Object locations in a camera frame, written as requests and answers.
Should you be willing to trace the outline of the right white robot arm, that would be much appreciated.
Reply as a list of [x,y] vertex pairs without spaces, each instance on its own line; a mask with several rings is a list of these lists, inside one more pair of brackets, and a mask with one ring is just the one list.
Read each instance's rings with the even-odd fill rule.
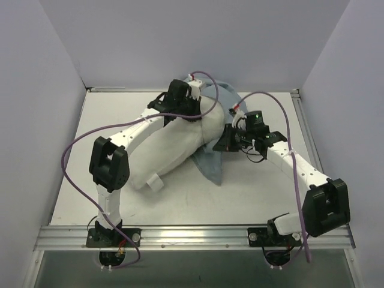
[[331,179],[295,152],[287,137],[264,123],[261,111],[245,113],[234,107],[229,113],[233,121],[225,125],[213,149],[238,152],[250,148],[278,167],[295,186],[299,211],[268,221],[270,244],[280,245],[288,235],[300,232],[318,237],[350,222],[349,193],[342,179]]

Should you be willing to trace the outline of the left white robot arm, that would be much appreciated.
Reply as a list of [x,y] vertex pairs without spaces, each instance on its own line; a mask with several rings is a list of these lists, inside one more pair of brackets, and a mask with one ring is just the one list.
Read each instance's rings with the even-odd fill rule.
[[205,87],[201,80],[175,79],[168,91],[147,105],[137,118],[138,123],[108,138],[100,136],[95,140],[89,172],[103,210],[96,219],[95,232],[106,246],[114,247],[121,241],[120,192],[130,177],[129,155],[151,134],[177,118],[187,123],[201,120],[200,93]]

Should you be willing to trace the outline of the blue-grey pillowcase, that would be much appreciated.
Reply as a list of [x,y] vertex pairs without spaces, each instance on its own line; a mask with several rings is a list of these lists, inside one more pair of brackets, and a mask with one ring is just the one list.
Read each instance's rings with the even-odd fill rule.
[[200,111],[205,113],[199,121],[202,130],[202,145],[190,156],[201,174],[216,185],[223,181],[222,153],[213,150],[221,137],[224,125],[233,121],[229,109],[241,100],[240,95],[230,84],[217,80],[213,83],[208,77],[200,77],[206,83],[201,90]]

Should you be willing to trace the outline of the white pillow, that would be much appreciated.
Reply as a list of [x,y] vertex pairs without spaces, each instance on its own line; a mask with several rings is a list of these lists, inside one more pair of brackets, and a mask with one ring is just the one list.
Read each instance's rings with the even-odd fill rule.
[[199,121],[189,122],[176,118],[150,135],[129,156],[128,184],[135,190],[143,188],[153,174],[161,177],[169,173],[201,145],[202,130]]

